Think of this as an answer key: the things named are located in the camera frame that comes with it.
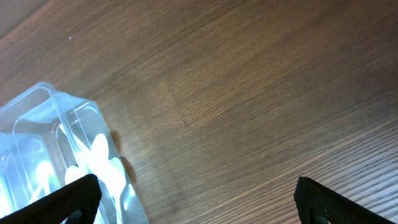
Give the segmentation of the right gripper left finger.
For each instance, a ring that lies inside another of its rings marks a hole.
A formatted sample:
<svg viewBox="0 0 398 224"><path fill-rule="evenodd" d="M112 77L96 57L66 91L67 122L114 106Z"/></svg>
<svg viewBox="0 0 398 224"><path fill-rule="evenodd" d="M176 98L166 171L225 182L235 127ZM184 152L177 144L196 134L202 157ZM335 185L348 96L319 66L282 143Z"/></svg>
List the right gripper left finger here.
<svg viewBox="0 0 398 224"><path fill-rule="evenodd" d="M29 206L1 218L1 224L92 224L101 196L97 176L87 174Z"/></svg>

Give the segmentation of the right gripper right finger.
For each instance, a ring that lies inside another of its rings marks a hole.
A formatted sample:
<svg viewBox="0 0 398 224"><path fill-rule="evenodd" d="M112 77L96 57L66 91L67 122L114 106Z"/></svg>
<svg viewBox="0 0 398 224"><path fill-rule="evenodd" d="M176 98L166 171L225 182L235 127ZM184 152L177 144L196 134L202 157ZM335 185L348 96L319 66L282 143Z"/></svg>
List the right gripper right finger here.
<svg viewBox="0 0 398 224"><path fill-rule="evenodd" d="M294 201L304 224L393 224L309 177L298 178Z"/></svg>

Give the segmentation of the white spoon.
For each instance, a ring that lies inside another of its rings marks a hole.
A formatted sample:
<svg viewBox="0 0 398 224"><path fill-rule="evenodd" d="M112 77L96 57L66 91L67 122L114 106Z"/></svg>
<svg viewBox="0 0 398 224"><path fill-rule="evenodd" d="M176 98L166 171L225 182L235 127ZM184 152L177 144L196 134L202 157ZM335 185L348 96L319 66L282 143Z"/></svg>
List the white spoon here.
<svg viewBox="0 0 398 224"><path fill-rule="evenodd" d="M68 185L82 177L84 177L87 173L78 166L69 166L65 171L65 184Z"/></svg>
<svg viewBox="0 0 398 224"><path fill-rule="evenodd" d="M120 196L126 186L126 175L122 162L117 157L105 163L104 182L116 209L116 221L122 223Z"/></svg>
<svg viewBox="0 0 398 224"><path fill-rule="evenodd" d="M103 165L109 157L109 145L107 137L103 134L97 134L91 145L91 158L95 166Z"/></svg>

